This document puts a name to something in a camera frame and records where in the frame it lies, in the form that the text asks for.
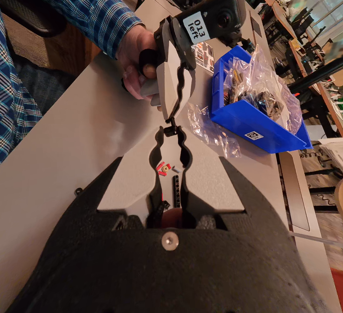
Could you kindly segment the clear bag of lego parts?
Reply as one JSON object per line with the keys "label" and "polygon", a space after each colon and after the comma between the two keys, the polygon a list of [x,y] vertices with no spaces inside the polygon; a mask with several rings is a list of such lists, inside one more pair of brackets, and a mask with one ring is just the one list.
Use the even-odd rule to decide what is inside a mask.
{"label": "clear bag of lego parts", "polygon": [[224,63],[224,105],[246,101],[295,135],[302,124],[299,100],[289,91],[256,46],[249,62],[238,57]]}

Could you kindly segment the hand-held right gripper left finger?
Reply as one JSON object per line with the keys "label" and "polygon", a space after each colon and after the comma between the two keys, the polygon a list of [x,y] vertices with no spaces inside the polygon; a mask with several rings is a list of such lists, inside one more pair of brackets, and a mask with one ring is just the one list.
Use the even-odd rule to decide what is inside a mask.
{"label": "hand-held right gripper left finger", "polygon": [[136,215],[144,227],[161,201],[161,183],[156,170],[161,162],[164,129],[159,126],[124,154],[97,207],[101,212]]}

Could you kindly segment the white printed paper sheet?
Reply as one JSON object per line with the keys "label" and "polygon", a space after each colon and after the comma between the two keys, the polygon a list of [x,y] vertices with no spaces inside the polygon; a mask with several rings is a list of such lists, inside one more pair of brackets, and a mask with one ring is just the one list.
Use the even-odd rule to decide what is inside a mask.
{"label": "white printed paper sheet", "polygon": [[318,142],[321,145],[321,148],[332,157],[332,160],[337,164],[340,165],[342,168],[343,166],[343,138],[326,138],[326,139],[319,139]]}

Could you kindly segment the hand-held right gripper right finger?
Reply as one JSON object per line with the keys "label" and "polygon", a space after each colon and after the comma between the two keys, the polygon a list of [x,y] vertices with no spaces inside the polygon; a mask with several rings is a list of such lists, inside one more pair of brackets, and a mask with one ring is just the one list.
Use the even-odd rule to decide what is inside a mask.
{"label": "hand-held right gripper right finger", "polygon": [[196,226],[203,216],[244,213],[244,205],[222,162],[227,160],[181,126],[178,144],[183,166],[182,226]]}

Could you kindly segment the lego pieces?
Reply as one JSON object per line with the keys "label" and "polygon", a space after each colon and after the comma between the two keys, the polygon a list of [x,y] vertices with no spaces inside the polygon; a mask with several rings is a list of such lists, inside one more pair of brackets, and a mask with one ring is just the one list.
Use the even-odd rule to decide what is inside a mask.
{"label": "lego pieces", "polygon": [[175,165],[170,165],[169,163],[165,163],[162,161],[156,167],[157,173],[160,177],[167,177],[170,172],[173,172],[171,176],[172,181],[172,199],[173,199],[173,207],[174,208],[181,208],[181,194],[180,194],[180,185],[181,185],[181,175],[182,171],[181,168]]}

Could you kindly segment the black metal post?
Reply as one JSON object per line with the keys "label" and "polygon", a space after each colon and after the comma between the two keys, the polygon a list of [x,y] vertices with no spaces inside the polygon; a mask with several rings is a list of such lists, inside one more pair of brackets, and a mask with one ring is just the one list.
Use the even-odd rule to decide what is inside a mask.
{"label": "black metal post", "polygon": [[289,86],[290,92],[295,95],[296,93],[301,93],[303,90],[311,87],[330,75],[337,73],[343,69],[343,57],[337,58],[324,65],[323,67],[317,69],[311,74],[296,80],[293,84]]}

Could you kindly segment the grey fabric office chair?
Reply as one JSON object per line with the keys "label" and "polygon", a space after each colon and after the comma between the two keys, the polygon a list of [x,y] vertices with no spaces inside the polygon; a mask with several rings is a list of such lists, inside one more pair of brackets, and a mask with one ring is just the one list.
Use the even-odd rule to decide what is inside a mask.
{"label": "grey fabric office chair", "polygon": [[1,0],[14,51],[40,67],[53,68],[47,39],[66,29],[66,19],[42,0]]}

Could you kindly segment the blue plastic bin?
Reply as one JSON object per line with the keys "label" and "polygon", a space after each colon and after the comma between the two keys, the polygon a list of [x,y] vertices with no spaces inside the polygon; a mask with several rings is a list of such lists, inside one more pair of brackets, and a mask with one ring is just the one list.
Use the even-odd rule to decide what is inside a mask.
{"label": "blue plastic bin", "polygon": [[211,84],[210,119],[270,154],[313,149],[304,121],[293,135],[245,100],[224,105],[224,63],[234,57],[251,60],[251,55],[240,46],[217,60]]}

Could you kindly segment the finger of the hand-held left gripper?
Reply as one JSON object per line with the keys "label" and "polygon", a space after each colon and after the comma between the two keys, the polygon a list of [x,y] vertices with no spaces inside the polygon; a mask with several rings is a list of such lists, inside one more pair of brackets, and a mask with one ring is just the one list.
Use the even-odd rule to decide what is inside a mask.
{"label": "finger of the hand-held left gripper", "polygon": [[178,70],[178,80],[178,103],[174,112],[174,118],[178,117],[194,92],[195,70],[188,70],[184,67],[181,67]]}
{"label": "finger of the hand-held left gripper", "polygon": [[167,60],[160,64],[156,70],[164,120],[177,117],[178,111],[182,110],[186,104],[185,100],[179,99],[178,95],[178,70],[181,66],[181,61],[175,46],[171,42],[167,46]]}

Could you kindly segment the person's left forearm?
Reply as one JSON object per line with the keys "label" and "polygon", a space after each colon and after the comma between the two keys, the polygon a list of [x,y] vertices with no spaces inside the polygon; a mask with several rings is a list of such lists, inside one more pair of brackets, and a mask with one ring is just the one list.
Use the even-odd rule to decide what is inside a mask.
{"label": "person's left forearm", "polygon": [[122,0],[43,0],[111,58],[131,28],[142,21]]}

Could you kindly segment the lego sticker sheet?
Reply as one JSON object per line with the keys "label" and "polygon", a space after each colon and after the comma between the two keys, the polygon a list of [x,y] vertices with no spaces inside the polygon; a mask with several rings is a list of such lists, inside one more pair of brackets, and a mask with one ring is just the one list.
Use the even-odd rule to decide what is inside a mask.
{"label": "lego sticker sheet", "polygon": [[196,65],[214,74],[215,57],[212,46],[205,41],[192,45],[192,52],[195,56]]}

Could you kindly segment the person's torso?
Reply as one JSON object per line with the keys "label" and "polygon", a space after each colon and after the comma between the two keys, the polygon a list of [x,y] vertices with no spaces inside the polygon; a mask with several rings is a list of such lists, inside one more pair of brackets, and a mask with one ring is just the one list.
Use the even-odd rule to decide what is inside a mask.
{"label": "person's torso", "polygon": [[0,14],[0,162],[42,118],[37,103],[19,79]]}

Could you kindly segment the person's left hand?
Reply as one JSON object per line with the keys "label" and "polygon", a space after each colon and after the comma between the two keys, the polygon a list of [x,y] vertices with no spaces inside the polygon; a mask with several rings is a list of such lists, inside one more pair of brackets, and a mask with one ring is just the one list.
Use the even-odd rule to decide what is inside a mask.
{"label": "person's left hand", "polygon": [[156,67],[146,64],[139,72],[139,55],[145,49],[157,50],[152,32],[142,25],[131,28],[123,37],[116,52],[116,59],[124,69],[123,83],[125,88],[138,100],[151,101],[152,95],[141,96],[141,87],[148,79],[157,79]]}

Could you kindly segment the person's leg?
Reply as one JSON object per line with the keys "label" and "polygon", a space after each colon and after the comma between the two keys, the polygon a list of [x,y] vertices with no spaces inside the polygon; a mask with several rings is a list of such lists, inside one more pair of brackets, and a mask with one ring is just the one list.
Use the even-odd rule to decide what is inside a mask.
{"label": "person's leg", "polygon": [[74,75],[61,70],[39,67],[20,55],[14,55],[13,62],[19,79],[43,116],[76,79]]}

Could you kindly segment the empty clear plastic bag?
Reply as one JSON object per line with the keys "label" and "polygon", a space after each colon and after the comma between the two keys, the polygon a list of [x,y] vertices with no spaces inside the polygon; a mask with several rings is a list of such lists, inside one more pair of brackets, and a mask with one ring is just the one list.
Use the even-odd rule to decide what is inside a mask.
{"label": "empty clear plastic bag", "polygon": [[187,117],[191,130],[200,140],[225,159],[240,158],[240,146],[235,135],[213,122],[209,117],[208,106],[187,103]]}

